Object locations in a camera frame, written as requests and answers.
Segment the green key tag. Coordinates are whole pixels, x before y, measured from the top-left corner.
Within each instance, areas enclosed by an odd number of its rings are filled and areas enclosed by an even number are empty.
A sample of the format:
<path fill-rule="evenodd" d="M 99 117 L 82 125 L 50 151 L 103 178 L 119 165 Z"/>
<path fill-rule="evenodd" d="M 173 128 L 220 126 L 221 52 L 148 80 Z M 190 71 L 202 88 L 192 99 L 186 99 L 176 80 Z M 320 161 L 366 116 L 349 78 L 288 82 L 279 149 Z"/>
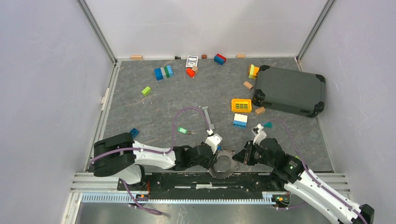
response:
<path fill-rule="evenodd" d="M 182 128 L 182 127 L 179 127 L 177 130 L 178 130 L 180 133 L 183 133 L 183 134 L 188 134 L 188 135 L 193 134 L 193 135 L 195 135 L 195 133 L 193 133 L 192 131 L 187 130 L 187 129 Z"/>

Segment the perforated metal ring plate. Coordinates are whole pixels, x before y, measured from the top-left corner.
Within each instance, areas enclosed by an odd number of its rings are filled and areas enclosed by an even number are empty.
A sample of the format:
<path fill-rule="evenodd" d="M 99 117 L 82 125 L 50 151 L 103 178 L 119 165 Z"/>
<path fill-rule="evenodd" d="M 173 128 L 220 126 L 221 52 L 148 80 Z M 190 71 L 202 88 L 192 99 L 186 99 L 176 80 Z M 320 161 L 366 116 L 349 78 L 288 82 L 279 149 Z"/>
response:
<path fill-rule="evenodd" d="M 219 150 L 216 162 L 208 169 L 210 175 L 215 179 L 226 179 L 237 171 L 237 162 L 233 160 L 234 151 Z"/>

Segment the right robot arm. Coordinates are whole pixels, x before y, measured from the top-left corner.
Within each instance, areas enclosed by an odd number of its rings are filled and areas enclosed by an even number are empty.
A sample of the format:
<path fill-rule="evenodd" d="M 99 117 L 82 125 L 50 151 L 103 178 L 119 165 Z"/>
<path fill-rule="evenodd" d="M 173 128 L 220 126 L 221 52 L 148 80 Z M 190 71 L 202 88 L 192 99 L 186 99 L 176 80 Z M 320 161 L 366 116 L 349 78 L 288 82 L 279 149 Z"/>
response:
<path fill-rule="evenodd" d="M 264 164 L 272 167 L 270 185 L 285 189 L 318 210 L 332 224 L 372 224 L 375 210 L 368 204 L 355 203 L 322 181 L 303 162 L 285 153 L 274 138 L 260 143 L 248 141 L 233 160 L 248 166 Z"/>

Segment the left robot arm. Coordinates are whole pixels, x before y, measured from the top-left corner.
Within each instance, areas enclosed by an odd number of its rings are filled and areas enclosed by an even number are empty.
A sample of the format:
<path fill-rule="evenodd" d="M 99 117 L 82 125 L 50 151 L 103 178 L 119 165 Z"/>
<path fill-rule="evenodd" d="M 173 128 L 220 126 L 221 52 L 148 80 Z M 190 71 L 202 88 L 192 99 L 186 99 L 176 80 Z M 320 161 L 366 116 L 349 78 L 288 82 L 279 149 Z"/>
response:
<path fill-rule="evenodd" d="M 147 184 L 144 166 L 173 171 L 195 166 L 209 169 L 216 161 L 221 142 L 221 136 L 212 134 L 195 147 L 160 148 L 139 143 L 131 134 L 122 133 L 94 143 L 93 174 L 118 177 L 135 190 L 141 190 Z"/>

